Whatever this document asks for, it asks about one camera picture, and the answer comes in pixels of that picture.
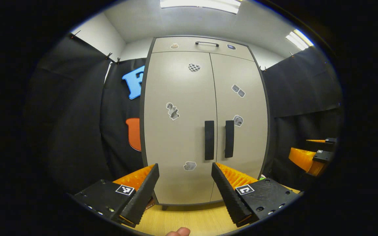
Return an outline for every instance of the finger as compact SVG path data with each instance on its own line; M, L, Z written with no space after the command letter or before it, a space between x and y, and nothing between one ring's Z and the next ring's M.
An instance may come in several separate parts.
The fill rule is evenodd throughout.
M179 233L180 236L189 236L190 229L188 229L187 227L180 227L180 229L177 230L177 233Z
M178 232L170 231L165 236L180 236L180 234Z

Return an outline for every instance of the white wall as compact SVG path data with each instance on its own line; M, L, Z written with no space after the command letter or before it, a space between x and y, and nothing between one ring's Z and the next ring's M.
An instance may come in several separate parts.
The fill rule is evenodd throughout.
M78 38L105 55L112 53L110 55L112 60L116 61L120 58L126 43L103 12L73 29L71 33L75 34L78 31L80 31L77 34Z
M153 38L141 39L138 41L127 43L125 49L120 55L120 61L146 58L148 56L148 51L150 50L151 42Z
M125 49L122 51L120 60L122 61L122 60L136 59L136 58L146 58L148 55L148 51L150 50L150 45L152 41L153 41L153 38L147 38L147 39L142 39L135 42L127 43L125 46ZM249 48L253 52L253 56L256 58L258 65L261 66L262 70L264 70L265 66L269 68L272 65L285 59L274 52L270 52L256 45L248 44L248 43L244 43L244 44L249 45Z

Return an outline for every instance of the ceiling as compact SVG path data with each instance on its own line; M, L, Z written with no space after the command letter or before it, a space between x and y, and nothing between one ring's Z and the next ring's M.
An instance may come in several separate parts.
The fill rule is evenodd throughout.
M159 0L127 0L105 15L127 42L153 36L203 35L257 45L284 58L299 52L285 36L295 29L288 21L258 3L241 2L237 15L215 9L161 9Z

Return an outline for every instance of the blue letter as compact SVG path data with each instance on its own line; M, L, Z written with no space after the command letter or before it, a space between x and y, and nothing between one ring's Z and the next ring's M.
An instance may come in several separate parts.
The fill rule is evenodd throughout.
M128 84L129 91L131 94L129 95L129 99L134 99L136 97L139 97L141 95L141 85L140 83L142 82L142 77L144 76L144 68L145 66L141 66L140 68L127 73L122 77L122 79L126 80L126 83Z

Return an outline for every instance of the drawer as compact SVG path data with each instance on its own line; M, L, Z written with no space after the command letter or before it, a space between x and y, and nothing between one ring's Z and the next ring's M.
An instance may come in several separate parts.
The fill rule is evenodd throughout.
M174 43L178 45L177 48L172 47ZM227 45L231 45L235 49L230 49ZM156 39L153 47L153 52L174 51L211 52L255 61L249 51L249 48L237 43L227 42L219 39L187 36L163 37Z

